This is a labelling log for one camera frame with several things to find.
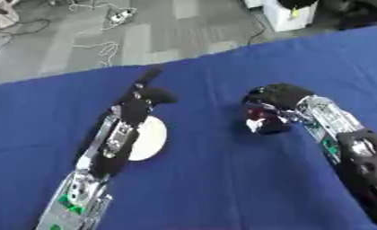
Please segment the gray floor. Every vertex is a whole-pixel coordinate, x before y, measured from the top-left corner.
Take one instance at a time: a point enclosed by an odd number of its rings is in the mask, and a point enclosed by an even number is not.
[[[134,20],[115,29],[101,31],[105,8],[75,12],[67,5],[50,6],[41,0],[26,0],[17,6],[22,21],[49,18],[52,23],[39,33],[17,37],[0,51],[0,83],[58,75],[99,67],[103,47],[75,48],[114,41],[119,44],[113,66],[146,65],[195,58],[247,44],[262,27],[267,29],[253,42],[268,42],[332,31],[331,21],[310,28],[275,33],[260,10],[248,13],[240,0],[109,0],[120,7],[132,4]],[[12,28],[11,32],[33,30],[35,25]]]

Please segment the white disc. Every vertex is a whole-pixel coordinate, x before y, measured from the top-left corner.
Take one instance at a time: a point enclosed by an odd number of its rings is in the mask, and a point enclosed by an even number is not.
[[[138,132],[140,136],[133,145],[130,161],[143,161],[156,155],[166,142],[166,126],[154,116],[148,116]]]

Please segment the robot forearm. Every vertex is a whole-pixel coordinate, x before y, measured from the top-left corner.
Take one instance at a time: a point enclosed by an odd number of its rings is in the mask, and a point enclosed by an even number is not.
[[[146,87],[160,74],[152,69],[99,118],[76,155],[75,169],[63,180],[40,217],[37,230],[93,230],[112,197],[109,180],[128,161],[138,127],[160,103],[175,102],[161,89]]]
[[[291,123],[302,123],[338,177],[377,223],[377,134],[332,100],[290,84],[257,88],[243,102],[253,132],[276,133],[288,130]]]

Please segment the blue tablecloth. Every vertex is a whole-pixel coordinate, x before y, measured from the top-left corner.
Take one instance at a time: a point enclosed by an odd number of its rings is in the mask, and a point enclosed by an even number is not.
[[[113,67],[0,85],[0,230],[31,229],[99,114],[144,71]],[[154,114],[169,139],[110,185],[100,229],[377,229],[302,128],[256,137],[241,97],[287,82],[336,101],[377,132],[377,27],[164,65],[180,101]]]

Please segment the wire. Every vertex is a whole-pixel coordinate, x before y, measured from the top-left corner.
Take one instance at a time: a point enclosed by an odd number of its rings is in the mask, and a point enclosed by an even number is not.
[[[260,21],[260,20],[257,18],[257,15],[252,15],[251,13],[250,13],[250,15],[251,15],[252,17],[255,17],[257,24],[261,26],[261,30],[258,31],[258,32],[256,32],[255,34],[251,35],[251,37],[250,37],[249,40],[247,41],[247,46],[250,46],[250,45],[252,44],[252,41],[253,41],[254,39],[256,39],[259,35],[263,34],[263,33],[265,32],[265,30],[266,30],[266,26],[264,25],[264,23],[263,23],[262,21]]]
[[[1,46],[0,46],[0,50],[9,45],[11,42],[13,42],[13,40],[16,38],[16,37],[20,37],[22,35],[27,35],[27,34],[32,34],[32,33],[37,33],[37,32],[40,32],[40,31],[43,31],[44,29],[46,29],[51,21],[49,19],[36,19],[36,20],[33,20],[33,21],[30,21],[30,22],[16,22],[15,20],[13,20],[11,17],[8,17],[6,15],[3,15],[4,17],[6,17],[7,19],[9,19],[10,21],[13,21],[15,22],[15,24],[7,27],[7,28],[4,28],[4,29],[1,29],[0,28],[0,34],[4,34],[3,36],[0,36],[0,40],[3,40],[3,39],[7,39],[6,42],[4,42]],[[7,32],[7,31],[4,31],[4,30],[7,30],[9,28],[12,28],[12,27],[15,27],[17,25],[24,25],[24,24],[30,24],[30,23],[35,23],[35,22],[44,22],[43,26],[38,28],[37,30],[35,31],[24,31],[24,32]]]
[[[107,41],[107,42],[103,42],[103,43],[100,43],[100,44],[94,44],[94,45],[91,45],[91,46],[73,45],[73,47],[87,48],[87,49],[96,48],[96,47],[100,47],[100,46],[105,46],[105,47],[103,49],[101,49],[101,51],[99,52],[98,55],[100,57],[108,56],[106,62],[101,61],[99,63],[100,67],[113,66],[111,59],[118,53],[119,44],[117,42]]]
[[[108,11],[106,12],[105,18],[108,22],[110,22],[110,26],[104,27],[104,25],[102,25],[101,28],[100,28],[101,31],[111,30],[113,28],[118,27],[120,24],[126,23],[127,19],[132,18],[132,16],[137,11],[136,8],[132,8],[132,7],[122,8],[122,7],[118,7],[115,4],[109,4],[109,3],[105,3],[105,2],[96,3],[96,0],[92,0],[90,4],[77,4],[75,2],[75,0],[69,0],[69,1],[70,1],[70,5],[69,5],[68,9],[70,11],[75,11],[75,10],[77,10],[78,7],[86,7],[86,8],[90,8],[91,10],[95,10],[96,8],[108,6]],[[118,13],[125,12],[125,11],[130,11],[131,16],[126,18],[126,20],[123,21],[123,22],[114,23],[110,18],[112,11],[115,12],[115,15],[117,15]],[[78,33],[75,34],[75,38],[77,37],[78,34],[85,34],[85,33],[88,33],[88,31],[78,32]],[[98,47],[103,46],[101,51],[98,53],[98,56],[107,57],[107,58],[106,58],[106,61],[100,61],[99,66],[100,67],[113,66],[112,59],[118,53],[119,47],[120,47],[119,44],[116,41],[106,41],[106,42],[102,42],[102,43],[99,43],[99,44],[92,44],[92,45],[75,45],[75,38],[73,40],[73,47],[76,47],[76,48],[92,49],[92,48],[98,48]]]

